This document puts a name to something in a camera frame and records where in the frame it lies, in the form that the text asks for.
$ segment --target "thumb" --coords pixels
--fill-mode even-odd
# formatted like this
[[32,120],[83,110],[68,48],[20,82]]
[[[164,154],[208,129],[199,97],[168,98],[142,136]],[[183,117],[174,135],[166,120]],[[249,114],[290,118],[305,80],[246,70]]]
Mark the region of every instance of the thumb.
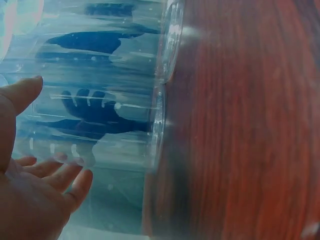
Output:
[[0,173],[7,171],[11,159],[16,137],[16,116],[38,97],[42,85],[43,79],[39,76],[0,87]]

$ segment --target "clear plastic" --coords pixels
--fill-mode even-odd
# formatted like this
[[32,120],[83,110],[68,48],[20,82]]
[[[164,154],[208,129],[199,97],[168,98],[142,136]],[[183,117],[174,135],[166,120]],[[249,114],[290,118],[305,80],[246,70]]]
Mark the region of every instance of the clear plastic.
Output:
[[0,73],[46,77],[81,67],[89,75],[118,75],[118,81],[142,75],[130,81],[154,84],[163,7],[138,0],[18,0]]
[[117,92],[45,86],[39,98],[17,118],[15,157],[39,160],[66,154],[64,163],[85,167],[147,171],[157,165],[162,128],[163,88]]
[[184,7],[184,0],[167,0],[163,9],[156,67],[157,78],[161,83],[166,83],[171,79],[176,66],[182,34]]
[[165,126],[166,79],[156,68],[159,54],[168,55],[159,52],[169,36],[167,1],[1,3],[0,86],[44,79],[17,118],[12,157],[53,157],[93,171],[66,239],[78,239],[73,226],[141,234],[145,173],[157,170]]

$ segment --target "finger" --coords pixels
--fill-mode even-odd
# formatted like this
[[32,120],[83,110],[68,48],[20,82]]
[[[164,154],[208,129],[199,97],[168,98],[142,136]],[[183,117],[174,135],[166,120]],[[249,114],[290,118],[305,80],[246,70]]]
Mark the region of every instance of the finger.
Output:
[[105,98],[105,93],[103,91],[96,91],[90,98],[90,105],[95,107],[102,107],[102,101]]
[[85,170],[76,177],[71,190],[64,194],[65,202],[70,213],[76,211],[85,200],[89,193],[92,180],[92,172],[90,170]]
[[63,163],[50,158],[47,161],[33,166],[25,166],[23,167],[23,170],[42,179],[55,173],[62,165]]
[[15,162],[22,167],[32,166],[36,164],[37,158],[34,156],[24,156],[22,158],[16,159]]
[[72,116],[77,117],[78,111],[77,107],[74,104],[74,101],[71,97],[71,93],[69,91],[63,91],[62,95],[62,103],[66,109],[66,111]]
[[45,177],[46,183],[50,184],[54,189],[63,193],[70,186],[72,181],[82,170],[81,166],[78,165],[65,165],[64,168],[48,177]]
[[24,78],[15,84],[0,88],[0,98],[8,99],[15,110],[15,114],[22,113],[40,94],[43,78]]
[[9,166],[16,135],[16,116],[39,95],[42,77],[28,78],[16,84],[0,87],[0,172]]
[[77,104],[78,109],[83,109],[88,107],[88,96],[89,96],[89,89],[80,89],[75,97],[75,102]]

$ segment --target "water droplet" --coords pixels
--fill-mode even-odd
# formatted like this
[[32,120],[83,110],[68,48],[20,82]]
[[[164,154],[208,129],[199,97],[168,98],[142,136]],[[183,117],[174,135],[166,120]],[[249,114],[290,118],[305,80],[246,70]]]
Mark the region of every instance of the water droplet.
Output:
[[115,109],[120,109],[120,108],[121,108],[121,103],[117,102],[117,103],[114,105],[114,108],[115,108]]
[[55,148],[56,148],[56,145],[54,143],[50,143],[50,153],[51,154],[55,153]]

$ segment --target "reddish-brown wood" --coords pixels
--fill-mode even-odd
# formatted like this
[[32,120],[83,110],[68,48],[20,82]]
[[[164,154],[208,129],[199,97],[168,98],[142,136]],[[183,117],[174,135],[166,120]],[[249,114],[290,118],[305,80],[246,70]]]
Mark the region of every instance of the reddish-brown wood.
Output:
[[320,1],[185,5],[147,232],[320,239]]

